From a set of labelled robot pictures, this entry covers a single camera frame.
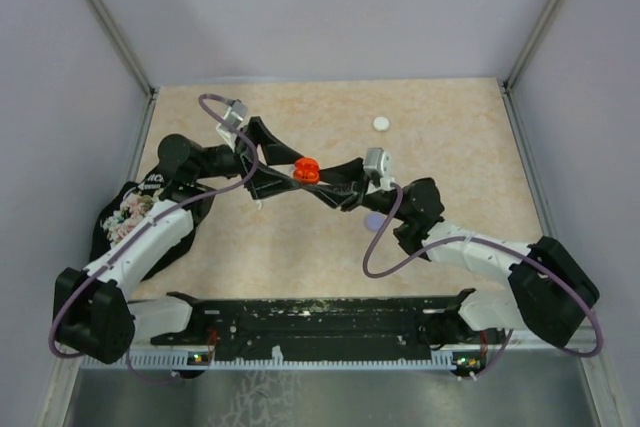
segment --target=small white disc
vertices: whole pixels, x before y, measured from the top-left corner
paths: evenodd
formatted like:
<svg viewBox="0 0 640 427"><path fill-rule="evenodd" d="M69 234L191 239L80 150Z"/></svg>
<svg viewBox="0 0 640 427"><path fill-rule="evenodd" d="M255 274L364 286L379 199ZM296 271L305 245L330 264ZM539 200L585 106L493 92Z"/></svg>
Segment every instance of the small white disc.
<svg viewBox="0 0 640 427"><path fill-rule="evenodd" d="M390 126L391 123L386 117L376 117L375 119L373 119L373 128L378 132L386 132L387 130L389 130Z"/></svg>

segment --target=white wall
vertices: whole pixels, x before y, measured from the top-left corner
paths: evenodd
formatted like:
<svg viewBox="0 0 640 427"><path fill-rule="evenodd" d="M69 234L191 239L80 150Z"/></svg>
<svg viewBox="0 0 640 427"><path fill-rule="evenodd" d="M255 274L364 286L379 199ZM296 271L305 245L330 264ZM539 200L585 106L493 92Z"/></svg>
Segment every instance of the white wall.
<svg viewBox="0 0 640 427"><path fill-rule="evenodd" d="M546 0L105 0L156 85L505 78Z"/></svg>
<svg viewBox="0 0 640 427"><path fill-rule="evenodd" d="M566 0L516 100L640 425L640 0Z"/></svg>
<svg viewBox="0 0 640 427"><path fill-rule="evenodd" d="M53 285L87 262L145 98L84 0L0 0L0 423L33 425Z"/></svg>

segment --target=beige table surface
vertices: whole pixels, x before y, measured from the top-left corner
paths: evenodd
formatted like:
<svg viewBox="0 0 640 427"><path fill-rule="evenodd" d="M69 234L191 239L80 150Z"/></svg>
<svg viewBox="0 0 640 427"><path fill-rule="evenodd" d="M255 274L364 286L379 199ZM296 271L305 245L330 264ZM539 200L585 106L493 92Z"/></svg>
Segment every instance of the beige table surface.
<svg viewBox="0 0 640 427"><path fill-rule="evenodd" d="M139 179L157 162L164 136L222 143L197 103L202 93L241 99L280 140L321 167L384 147L396 181L433 177L445 218L505 240L535 241L540 225L495 79L201 85L165 87L158 96ZM223 111L223 106L212 102ZM372 121L383 115L387 132ZM228 185L226 179L210 183ZM451 295L496 284L452 266L415 260L380 280L362 274L373 234L368 213L334 211L303 191L264 202L238 189L214 201L191 251L143 282L136 297L180 291L199 298ZM384 270L405 256L389 230L371 262Z"/></svg>

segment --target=purple cable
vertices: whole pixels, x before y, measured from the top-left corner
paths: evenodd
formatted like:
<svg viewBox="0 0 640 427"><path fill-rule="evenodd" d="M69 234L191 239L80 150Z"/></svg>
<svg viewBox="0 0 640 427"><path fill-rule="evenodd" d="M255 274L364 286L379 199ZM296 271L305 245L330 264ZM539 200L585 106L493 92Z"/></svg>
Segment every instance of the purple cable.
<svg viewBox="0 0 640 427"><path fill-rule="evenodd" d="M180 381L180 377L171 377L166 380L155 380L155 379L150 379L149 377L145 377L136 369L134 369L133 365L131 365L131 350L127 350L127 352L124 354L124 363L127 365L127 369L129 369L129 372L131 372L133 375L138 377L138 379L143 381L145 384L169 385L169 384L173 384L174 382Z"/></svg>
<svg viewBox="0 0 640 427"><path fill-rule="evenodd" d="M251 177L253 177L253 175L258 170L257 159L259 157L258 157L258 149L255 146L255 144L253 142L251 142L251 140L246 136L246 134L244 134L244 132L242 132L239 129L235 128L229 122L224 120L220 115L216 114L213 110L211 110L211 108L209 108L209 106L206 104L206 102L205 102L206 100L215 100L217 102L222 102L222 103L227 104L227 105L229 105L230 101L228 99L226 99L226 98L224 98L224 97L222 97L220 95L216 95L216 94L202 94L200 97L198 97L198 103L200 104L200 107L202 107L202 109L207 114L209 114L216 121L218 121L220 124L225 126L228 130L230 130L231 132L236 134L245 144L247 144L247 147L249 147L249 150L251 151L251 158L252 158L251 168L249 169L249 172L247 172L247 175L245 175L243 178L241 178L238 182L236 182L234 184L231 184L231 185L229 185L227 187L223 187L222 189L219 189L219 190L213 190L213 191L210 191L210 192L205 192L205 193L202 193L202 194L195 195L193 197L190 197L188 199L183 200L179 204L176 204L176 205L170 207L169 209L165 210L164 212L161 212L156 217L154 217L153 218L153 222L148 222L148 223L144 224L142 227L140 227L140 230L136 231L133 235L131 235L131 237L129 237L126 240L124 240L121 248L115 254L113 254L109 258L109 260L107 260L106 264L103 265L102 267L100 267L96 272L93 273L93 275L91 275L82 284L80 284L80 286L69 296L69 298L65 301L65 303L62 305L62 307L60 308L60 310L56 314L55 318L53 319L53 322L51 323L51 329L49 330L48 343L49 343L49 350L56 357L59 357L61 359L73 359L73 358L81 357L83 355L80 352L67 354L65 352L60 351L56 347L55 336L56 336L56 332L58 331L58 328L60 327L62 319L65 317L65 315L67 315L67 312L69 311L69 308L78 299L78 297L80 297L82 295L82 293L89 287L89 285L95 279L100 277L109 267L111 267L113 265L113 263L116 262L147 230L149 230L149 228L151 228L151 226L155 222L163 219L164 217L166 217L170 213L175 212L176 210L181 209L182 207L185 207L185 206L187 206L189 204L192 204L194 202L199 202L201 200L205 200L205 199L208 199L210 197L213 197L213 196L216 196L216 195L219 195L219 194L224 194L224 193L229 192L229 191L231 191L233 189L237 189L238 187L243 186L244 184L246 184L251 179ZM126 355L127 355L127 357L125 358L125 361L127 363L127 367L129 367L129 370L131 370L138 377L140 377L143 380L146 380L149 383L159 383L158 381L152 381L152 380L145 379L141 374L139 374L138 372L133 370L133 367L131 366L131 360L129 358L129 352L128 351L127 351Z"/></svg>
<svg viewBox="0 0 640 427"><path fill-rule="evenodd" d="M78 299L78 297L82 295L82 293L87 289L87 287L89 287L89 285L94 280L100 277L107 270L107 268L108 267L106 265L103 265L98 270L96 270L93 273L93 275L91 275L91 277L87 278L82 284L80 284L80 287L78 287L73 292L73 294L69 296L67 301L64 303L64 305L58 312L58 315L56 315L56 317L53 319L53 323L51 324L51 329L49 330L49 350L56 357L59 357L61 359L75 359L77 357L82 356L80 352L67 354L65 352L62 352L61 350L58 350L58 348L56 347L56 332L58 331L58 327L60 327L60 322L62 322L62 318L66 315L67 310L69 310L69 307L71 307L71 305Z"/></svg>
<svg viewBox="0 0 640 427"><path fill-rule="evenodd" d="M434 249L436 247L440 247L440 246L445 245L445 244L450 244L452 242L468 241L468 242L473 242L473 243L476 243L476 244L486 245L487 247L491 247L492 249L499 250L501 252L509 254L509 255L521 260L522 262L525 262L525 263L529 264L529 266L533 267L534 269L536 269L541 274L546 275L552 282L554 282L562 290L564 290L567 293L567 295L569 295L569 297L571 297L571 299L576 304L578 304L578 307L580 307L580 309L584 312L585 316L589 319L589 322L591 322L591 325L593 327L593 331L594 331L595 336L596 336L596 345L595 345L595 347L592 350L588 351L588 352L580 352L580 351L576 351L576 350L567 349L565 347L561 347L560 350L562 350L563 352L566 352L567 354L576 355L578 357L595 357L596 355L598 355L600 353L600 351L602 350L602 347L604 345L604 335L602 334L602 328L600 327L600 322L598 322L598 318L596 317L596 314L589 308L589 306L585 303L585 301L582 300L582 298L576 293L576 291L573 290L564 280L562 280L556 274L551 272L549 269L547 269L540 262L538 262L537 260L532 259L530 257L527 257L526 255L523 255L520 252L515 251L515 250L513 250L513 249L511 249L509 247L506 247L505 245L502 245L502 244L499 244L499 243L496 243L496 242L492 242L492 241L486 240L486 239L476 238L476 237L467 238L465 236L460 236L460 235L453 236L453 237L447 237L447 238L436 240L434 242L431 242L431 243L425 245L421 249L418 249L417 251L415 251L413 254L411 254L409 257L407 257L405 260L403 260L399 264L394 265L393 267L391 267L391 268L389 268L389 269L387 269L387 270L385 270L383 272L373 273L373 272L369 271L369 259L371 258L371 254L373 253L374 248L376 247L376 245L380 241L380 238L384 234L385 230L387 229L387 227L389 226L389 224L393 220L396 212L398 212L398 209L400 208L400 204L402 203L402 197L403 197L402 187L400 187L398 184L391 184L391 185L396 189L396 200L393 203L393 207L391 207L391 211L389 212L389 215L387 216L387 219L382 224L382 227L380 228L380 230L378 232L376 232L376 235L373 237L373 240L371 241L371 244L369 244L369 247L367 248L367 251L364 254L364 258L362 259L362 270L364 271L364 275L366 275L367 277L369 277L371 279L380 279L382 277L386 277L388 275L393 274L394 272L397 272L398 270L403 268L405 265L407 265L409 262L411 262L415 258L419 257L420 255L428 252L429 250ZM506 342L508 342L508 340L510 338L511 338L511 336L508 335ZM501 349L498 352L498 354L502 355L503 350L504 349Z"/></svg>

